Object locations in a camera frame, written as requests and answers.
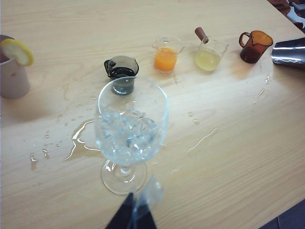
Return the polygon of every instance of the small measuring cup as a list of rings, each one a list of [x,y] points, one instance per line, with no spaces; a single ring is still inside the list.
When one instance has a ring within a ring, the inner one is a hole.
[[[126,76],[136,76],[139,65],[135,58],[128,56],[115,56],[104,62],[108,77],[112,80]],[[134,79],[117,80],[113,83],[112,91],[119,95],[128,95],[133,92]]]
[[[156,70],[171,73],[176,65],[178,54],[184,48],[182,41],[174,36],[162,36],[152,47],[157,51],[154,58]]]
[[[198,67],[206,71],[214,71],[224,53],[227,51],[228,44],[222,41],[207,37],[201,27],[195,30],[196,35],[201,40],[198,52],[195,55],[195,62]]]
[[[243,37],[246,35],[249,39],[246,44]],[[251,33],[243,32],[239,37],[239,44],[243,48],[240,57],[247,63],[256,63],[263,53],[273,45],[273,39],[263,31],[254,30]]]

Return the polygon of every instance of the glass cup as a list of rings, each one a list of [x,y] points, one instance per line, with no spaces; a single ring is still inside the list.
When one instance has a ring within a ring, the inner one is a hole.
[[[176,65],[178,54],[184,48],[181,40],[174,36],[162,36],[152,46],[156,49],[154,67],[162,73],[171,73]]]
[[[249,37],[246,44],[243,42],[243,37]],[[263,31],[255,30],[251,33],[243,32],[239,37],[239,44],[243,48],[240,57],[247,63],[256,63],[267,48],[273,45],[273,39]]]
[[[135,58],[128,56],[115,56],[104,62],[108,77],[112,80],[126,76],[136,76],[139,65]],[[133,91],[133,80],[116,81],[112,86],[112,91],[120,95],[128,95]]]
[[[133,81],[128,95],[113,91],[116,83]],[[146,180],[145,162],[160,149],[166,134],[169,103],[165,92],[142,77],[110,81],[100,92],[95,114],[96,142],[108,160],[104,185],[115,194],[136,191]]]
[[[209,37],[208,43],[204,44],[201,42],[199,50],[195,55],[197,66],[206,71],[214,71],[227,48],[227,43]]]
[[[0,35],[1,41],[14,39]],[[25,67],[18,64],[16,58],[8,59],[0,53],[1,96],[7,99],[17,99],[30,90],[30,82]]]

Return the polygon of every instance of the dark glass pitcher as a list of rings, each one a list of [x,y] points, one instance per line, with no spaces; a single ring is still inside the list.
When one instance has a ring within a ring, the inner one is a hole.
[[[108,77],[112,80],[126,76],[136,76],[139,65],[136,60],[128,56],[115,56],[104,62]],[[120,95],[128,95],[133,92],[134,79],[124,81],[118,80],[113,84],[112,91]]]

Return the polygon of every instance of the lemon slice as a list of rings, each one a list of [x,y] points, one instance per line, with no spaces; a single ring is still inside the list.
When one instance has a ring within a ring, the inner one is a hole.
[[[7,58],[16,58],[16,61],[23,66],[29,66],[34,62],[34,58],[31,51],[22,42],[18,40],[3,40],[1,42],[1,50]]]

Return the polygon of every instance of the glass base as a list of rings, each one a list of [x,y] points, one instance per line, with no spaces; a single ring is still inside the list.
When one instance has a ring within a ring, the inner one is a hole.
[[[160,73],[172,73],[173,72],[173,70],[170,70],[170,71],[162,71],[162,70],[160,70],[160,69],[157,69],[156,67],[155,67],[155,70],[157,70],[158,72],[160,72]]]
[[[102,168],[102,180],[114,194],[126,195],[143,186],[146,180],[146,165],[121,167],[107,160]]]

